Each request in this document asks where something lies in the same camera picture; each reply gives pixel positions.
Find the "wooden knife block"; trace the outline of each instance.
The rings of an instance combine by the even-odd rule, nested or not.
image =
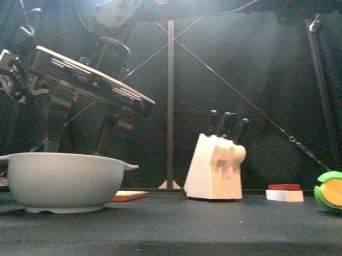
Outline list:
[[[242,199],[241,163],[246,149],[233,141],[200,135],[188,174],[188,197],[212,200]]]

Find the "metal pole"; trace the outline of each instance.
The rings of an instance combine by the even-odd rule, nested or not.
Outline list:
[[[174,20],[169,21],[169,81],[168,81],[168,189],[174,189]]]
[[[311,42],[316,76],[317,76],[317,84],[320,89],[321,105],[323,105],[328,139],[329,139],[329,147],[331,147],[331,152],[333,154],[335,165],[337,168],[337,167],[341,167],[341,157],[340,157],[340,149],[339,149],[339,141],[337,141],[339,136],[337,136],[337,131],[335,127],[332,106],[331,106],[329,93],[328,93],[329,89],[328,89],[328,84],[325,80],[325,71],[324,71],[323,58],[321,58],[321,52],[320,52],[320,43],[319,43],[319,37],[317,37],[317,30],[320,29],[320,24],[321,24],[320,14],[316,16],[316,19],[307,20],[308,37]]]

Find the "table surface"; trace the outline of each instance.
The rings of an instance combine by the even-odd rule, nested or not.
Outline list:
[[[341,255],[342,216],[245,195],[190,200],[149,193],[103,210],[33,214],[0,193],[0,255]]]

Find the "black curtain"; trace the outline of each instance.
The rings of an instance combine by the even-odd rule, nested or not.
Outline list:
[[[14,38],[17,36],[19,26],[27,25],[21,1],[0,1],[0,52],[3,49],[18,52],[15,49]],[[18,112],[18,106],[6,91],[0,90],[0,154],[10,153],[11,139],[14,134],[14,122]]]
[[[176,21],[177,35],[197,19]],[[323,53],[335,124],[341,135],[341,14],[325,14],[325,22]],[[166,22],[160,25],[168,28]],[[152,117],[136,122],[133,134],[121,145],[114,142],[114,149],[109,149],[110,156],[141,165],[140,171],[128,172],[126,187],[156,188],[168,177],[169,55],[168,33],[160,25],[138,23],[128,40],[133,51],[129,67],[136,69],[145,64],[124,81],[152,97],[157,106]],[[301,183],[312,190],[327,169],[291,142],[289,135],[331,168],[337,167],[329,150],[304,18],[280,19],[272,11],[209,16],[196,22],[178,41],[190,50],[176,42],[174,178],[178,184],[185,184],[198,135],[206,129],[210,110],[217,109],[220,113],[236,112],[240,118],[252,120],[242,141],[248,149],[242,164],[244,188]],[[83,27],[73,1],[47,1],[38,43],[75,60],[91,56],[94,37]],[[90,103],[90,99],[79,98],[71,118]],[[66,129],[65,151],[93,153],[102,120],[110,112],[97,104],[75,119]],[[41,107],[22,107],[14,152],[30,150],[39,142],[42,125]]]

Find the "knife handle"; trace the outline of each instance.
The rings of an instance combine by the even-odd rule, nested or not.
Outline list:
[[[225,128],[226,128],[226,123],[228,123],[229,116],[230,116],[230,112],[225,112],[222,114],[218,129],[217,129],[217,132],[216,132],[218,137],[222,137],[222,135],[225,133]]]
[[[209,129],[206,131],[206,136],[210,137],[214,133],[216,130],[216,124],[217,124],[217,117],[218,117],[218,112],[217,110],[210,111],[210,117],[209,117]]]
[[[250,124],[250,120],[248,118],[244,118],[240,122],[240,130],[238,130],[238,134],[233,140],[234,144],[236,145],[240,145],[241,144],[241,140],[242,140],[242,137],[248,131],[248,127],[249,127],[249,124]]]
[[[238,115],[236,113],[230,113],[230,116],[228,117],[226,124],[225,124],[225,134],[224,137],[228,140],[233,140],[233,131],[234,126],[237,122]]]

